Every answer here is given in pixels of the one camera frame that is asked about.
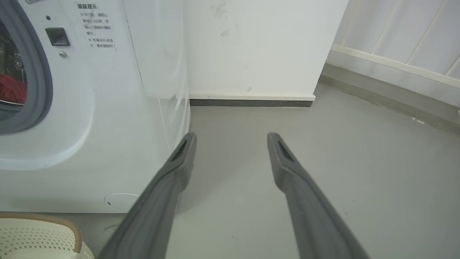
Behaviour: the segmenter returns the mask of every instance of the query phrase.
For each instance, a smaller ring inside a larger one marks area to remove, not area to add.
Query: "black baseboard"
[[[190,99],[190,106],[310,107],[313,101]]]

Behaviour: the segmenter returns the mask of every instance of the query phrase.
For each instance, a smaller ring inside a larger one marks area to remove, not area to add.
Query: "laundry basket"
[[[0,259],[93,259],[80,230],[58,217],[0,212]]]

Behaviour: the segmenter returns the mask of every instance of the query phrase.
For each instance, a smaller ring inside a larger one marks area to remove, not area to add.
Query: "white wall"
[[[191,98],[314,100],[347,0],[184,5]]]
[[[326,62],[460,106],[458,13],[458,0],[350,0]]]

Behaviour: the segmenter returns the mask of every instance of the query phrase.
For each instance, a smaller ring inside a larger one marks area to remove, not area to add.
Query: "gray floor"
[[[266,134],[278,132],[371,258],[457,258],[460,140],[319,86],[311,108],[193,107],[195,168],[168,258],[298,257]],[[123,215],[60,214],[97,255]]]

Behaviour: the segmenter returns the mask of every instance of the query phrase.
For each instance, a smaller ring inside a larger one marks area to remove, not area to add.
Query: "washing machine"
[[[0,0],[0,211],[127,212],[189,130],[182,0]]]

